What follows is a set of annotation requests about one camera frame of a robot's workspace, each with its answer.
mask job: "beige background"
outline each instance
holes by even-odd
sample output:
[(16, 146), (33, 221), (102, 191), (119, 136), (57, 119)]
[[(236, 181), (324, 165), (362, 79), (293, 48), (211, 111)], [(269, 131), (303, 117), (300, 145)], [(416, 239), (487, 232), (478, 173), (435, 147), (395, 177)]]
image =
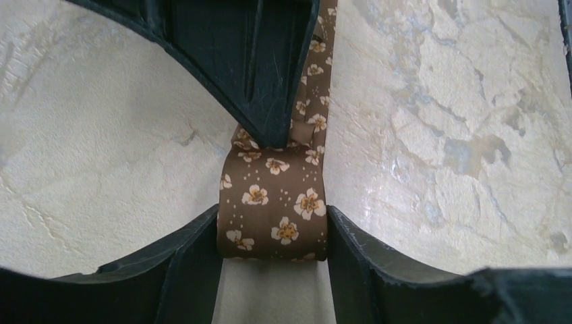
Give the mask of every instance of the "beige background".
[[(160, 48), (0, 1), (0, 265), (91, 273), (217, 202), (235, 127)], [(554, 0), (340, 0), (328, 203), (429, 265), (572, 266)], [(215, 323), (334, 323), (325, 263), (225, 262)]]

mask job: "brown floral ribbon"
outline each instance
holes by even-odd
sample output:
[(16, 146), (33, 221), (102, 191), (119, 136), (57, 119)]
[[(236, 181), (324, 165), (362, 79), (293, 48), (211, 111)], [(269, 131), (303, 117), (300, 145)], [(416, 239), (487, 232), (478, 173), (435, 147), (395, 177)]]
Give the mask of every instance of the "brown floral ribbon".
[(322, 166), (337, 0), (321, 0), (289, 142), (260, 148), (238, 126), (221, 177), (217, 246), (225, 258), (326, 259)]

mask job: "white surface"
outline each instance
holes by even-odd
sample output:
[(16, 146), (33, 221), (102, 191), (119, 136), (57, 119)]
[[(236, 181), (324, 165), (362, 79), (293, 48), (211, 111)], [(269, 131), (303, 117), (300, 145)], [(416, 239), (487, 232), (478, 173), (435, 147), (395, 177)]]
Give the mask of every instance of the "white surface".
[[(235, 122), (160, 48), (56, 0), (0, 22), (1, 266), (91, 273), (217, 202)], [(572, 266), (556, 1), (341, 0), (334, 60), (329, 204), (441, 269)], [(214, 322), (334, 323), (326, 264), (225, 262)]]

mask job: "cream marbled surface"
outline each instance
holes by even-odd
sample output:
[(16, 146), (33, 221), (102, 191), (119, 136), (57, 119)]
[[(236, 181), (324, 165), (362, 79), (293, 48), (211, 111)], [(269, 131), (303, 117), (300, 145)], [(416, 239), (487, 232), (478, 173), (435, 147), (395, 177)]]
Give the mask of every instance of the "cream marbled surface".
[[(235, 122), (160, 48), (56, 0), (0, 22), (0, 265), (90, 273), (217, 202)], [(335, 46), (329, 204), (441, 269), (572, 265), (556, 1), (340, 0)], [(221, 282), (216, 323), (334, 321), (323, 263)]]

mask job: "fabric strap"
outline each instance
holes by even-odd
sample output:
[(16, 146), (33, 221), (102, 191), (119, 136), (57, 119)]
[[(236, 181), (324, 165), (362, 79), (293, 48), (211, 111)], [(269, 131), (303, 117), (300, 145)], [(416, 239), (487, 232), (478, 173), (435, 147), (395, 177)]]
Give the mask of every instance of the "fabric strap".
[(288, 145), (260, 148), (238, 126), (221, 177), (217, 246), (225, 258), (326, 259), (322, 166), (337, 0), (321, 0)]

